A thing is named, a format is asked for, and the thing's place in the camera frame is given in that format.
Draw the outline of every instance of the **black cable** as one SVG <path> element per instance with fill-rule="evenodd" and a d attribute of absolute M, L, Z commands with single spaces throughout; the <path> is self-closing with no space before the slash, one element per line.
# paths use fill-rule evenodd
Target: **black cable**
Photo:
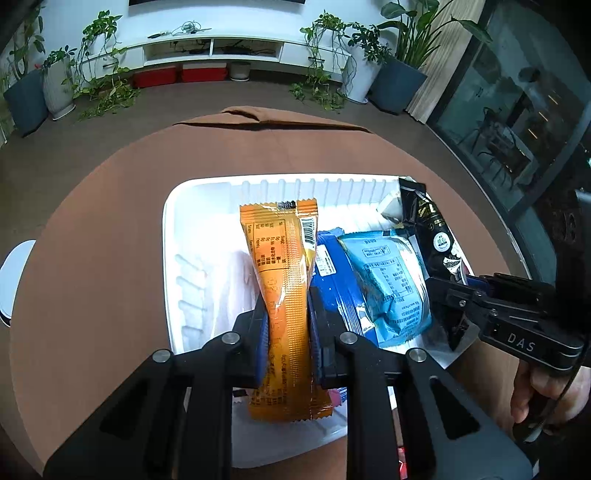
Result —
<path fill-rule="evenodd" d="M 569 391 L 570 386 L 573 384 L 573 381 L 574 381 L 575 377 L 577 376 L 577 374 L 579 373 L 579 370 L 581 369 L 583 361 L 585 360 L 588 350 L 589 350 L 589 334 L 587 334 L 587 336 L 585 338 L 585 345 L 584 345 L 583 350 L 581 351 L 579 357 L 577 358 L 577 361 L 574 364 L 574 367 L 573 367 L 571 374 L 570 374 L 569 381 L 566 382 L 566 385 L 564 386 L 564 388 L 563 388 L 562 392 L 560 393 L 560 395 L 558 396 L 558 398 L 551 403 L 551 407 L 548 409 L 548 412 L 531 429 L 531 431 L 528 433 L 528 435 L 524 439 L 522 439 L 522 442 L 531 443 L 531 442 L 534 442 L 538 438 L 538 436 L 540 436 L 540 433 L 544 429 L 546 422 L 548 422 L 550 417 L 554 414 L 554 412 L 556 411 L 556 407 L 558 406 L 560 401 L 564 398 L 566 393 Z"/>

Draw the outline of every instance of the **gray flower pot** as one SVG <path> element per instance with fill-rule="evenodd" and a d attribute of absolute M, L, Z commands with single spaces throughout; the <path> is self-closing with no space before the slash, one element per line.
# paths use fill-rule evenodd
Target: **gray flower pot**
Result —
<path fill-rule="evenodd" d="M 375 79 L 369 99 L 380 110 L 401 113 L 426 79 L 424 73 L 397 59 L 391 59 Z"/>
<path fill-rule="evenodd" d="M 22 137 L 34 132 L 47 118 L 42 83 L 41 70 L 33 70 L 4 92 L 14 124 Z"/>
<path fill-rule="evenodd" d="M 54 120 L 67 115 L 75 107 L 69 61 L 57 61 L 43 72 L 43 95 Z"/>

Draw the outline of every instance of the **white wall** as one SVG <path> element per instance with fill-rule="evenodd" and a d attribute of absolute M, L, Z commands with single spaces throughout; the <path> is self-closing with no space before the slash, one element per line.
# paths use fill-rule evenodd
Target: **white wall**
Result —
<path fill-rule="evenodd" d="M 388 0 L 307 0 L 304 5 L 284 0 L 158 0 L 128 6 L 128 0 L 46 0 L 42 10 L 47 52 L 65 44 L 78 46 L 82 29 L 99 10 L 123 15 L 118 22 L 118 40 L 137 40 L 160 31 L 173 30 L 188 20 L 203 28 L 232 29 L 276 37 L 301 35 L 326 10 L 342 20 L 362 24 L 383 21 L 380 8 Z"/>

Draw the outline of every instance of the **blue flower pot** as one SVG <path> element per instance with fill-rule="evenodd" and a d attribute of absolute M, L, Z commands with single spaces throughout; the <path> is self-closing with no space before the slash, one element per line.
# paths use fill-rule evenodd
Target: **blue flower pot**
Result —
<path fill-rule="evenodd" d="M 413 99 L 427 75 L 397 59 L 391 59 L 380 70 L 368 98 L 380 109 L 401 113 Z"/>
<path fill-rule="evenodd" d="M 4 99 L 22 137 L 28 135 L 47 118 L 41 70 L 33 70 L 4 92 Z"/>

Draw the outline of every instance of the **white flower pot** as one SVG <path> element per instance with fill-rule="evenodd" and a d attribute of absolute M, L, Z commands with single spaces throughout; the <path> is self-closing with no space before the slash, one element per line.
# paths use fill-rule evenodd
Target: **white flower pot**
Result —
<path fill-rule="evenodd" d="M 89 56 L 105 54 L 108 51 L 111 51 L 115 46 L 116 40 L 115 36 L 111 35 L 109 40 L 105 42 L 105 34 L 99 35 L 94 39 L 94 41 L 88 45 L 88 53 Z"/>
<path fill-rule="evenodd" d="M 68 62 L 69 59 L 60 60 L 43 72 L 43 95 L 54 120 L 67 115 L 75 107 L 72 73 Z"/>
<path fill-rule="evenodd" d="M 251 74 L 251 64 L 248 61 L 230 62 L 230 80 L 245 82 Z"/>
<path fill-rule="evenodd" d="M 339 48 L 339 37 L 333 30 L 325 30 L 320 41 L 318 42 L 320 48 L 326 48 L 332 50 L 333 48 Z"/>
<path fill-rule="evenodd" d="M 350 52 L 351 56 L 343 69 L 343 86 L 340 91 L 353 102 L 367 103 L 369 88 L 382 66 L 374 61 L 367 61 L 361 47 L 355 46 Z"/>

